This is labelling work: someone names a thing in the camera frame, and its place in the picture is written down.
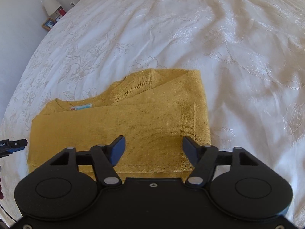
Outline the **white embroidered bedspread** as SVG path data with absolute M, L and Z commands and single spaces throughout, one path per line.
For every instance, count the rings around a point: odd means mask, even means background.
M 304 0 L 80 0 L 42 40 L 1 123 L 27 139 L 1 160 L 3 220 L 29 169 L 33 119 L 54 99 L 80 101 L 146 69 L 198 70 L 211 145 L 240 146 L 293 188 L 287 218 L 304 227 Z

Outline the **left wooden photo frame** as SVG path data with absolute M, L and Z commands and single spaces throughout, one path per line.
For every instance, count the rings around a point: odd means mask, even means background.
M 57 22 L 52 19 L 52 18 L 48 18 L 42 25 L 41 27 L 44 28 L 45 30 L 47 31 L 50 31 L 54 25 L 56 24 Z

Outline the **red bottle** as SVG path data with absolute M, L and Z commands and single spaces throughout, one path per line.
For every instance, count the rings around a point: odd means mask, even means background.
M 61 15 L 62 17 L 66 14 L 66 12 L 65 12 L 65 10 L 62 8 L 62 6 L 58 7 L 57 11 L 60 13 L 60 15 Z

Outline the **yellow knit sweater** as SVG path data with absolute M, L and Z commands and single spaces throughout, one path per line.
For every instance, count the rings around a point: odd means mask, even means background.
M 34 171 L 66 147 L 86 151 L 118 136 L 126 149 L 115 171 L 121 179 L 186 178 L 193 167 L 184 136 L 211 143 L 208 109 L 198 70 L 146 69 L 80 101 L 54 99 L 33 119 L 28 166 Z

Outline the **small alarm clock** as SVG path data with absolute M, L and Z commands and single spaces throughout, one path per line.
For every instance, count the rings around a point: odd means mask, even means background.
M 61 14 L 58 14 L 58 15 L 56 15 L 55 21 L 58 22 L 61 18 L 62 18 L 62 15 L 61 15 Z

